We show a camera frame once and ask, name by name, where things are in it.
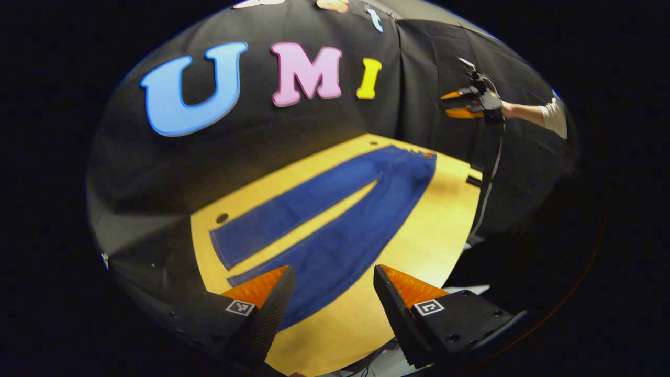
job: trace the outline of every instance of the hand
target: hand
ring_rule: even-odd
[[[514,118],[514,105],[512,103],[505,101],[501,102],[502,102],[502,116],[504,116],[507,119]]]

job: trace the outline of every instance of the wooden table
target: wooden table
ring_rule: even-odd
[[[216,222],[219,215],[228,213],[230,221],[326,170],[389,144],[432,152],[368,133],[294,162],[193,213],[193,244],[207,290],[222,293],[230,289],[227,277],[259,265],[307,237],[362,199],[374,183],[305,222],[230,271],[219,262],[209,236],[210,230],[221,226]],[[482,173],[468,163],[438,154],[435,176],[374,264],[386,264],[441,286],[463,250],[477,208],[480,189],[466,183],[468,175],[482,178]],[[363,276],[335,301],[280,331],[266,362],[287,376],[294,372],[319,376],[362,359],[393,338],[373,288],[373,265],[370,265]]]

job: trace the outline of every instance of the blue letter u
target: blue letter u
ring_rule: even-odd
[[[184,136],[200,131],[226,116],[240,97],[240,55],[244,42],[213,47],[205,57],[214,60],[216,89],[205,102],[189,106],[182,98],[182,71],[193,59],[183,56],[152,70],[140,83],[147,89],[147,116],[152,128],[163,136]]]

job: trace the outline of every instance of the blue jeans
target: blue jeans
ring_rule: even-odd
[[[434,155],[424,158],[421,153],[394,146],[381,148],[357,156],[215,229],[212,242],[228,268],[377,180],[363,199],[337,219],[228,281],[237,286],[292,265],[296,288],[280,330],[302,321],[342,294],[374,263],[421,198],[435,167]]]

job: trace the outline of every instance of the white sleeve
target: white sleeve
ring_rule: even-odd
[[[545,128],[554,131],[561,138],[567,139],[567,122],[561,102],[554,97],[550,103],[540,106],[540,110],[542,110]]]

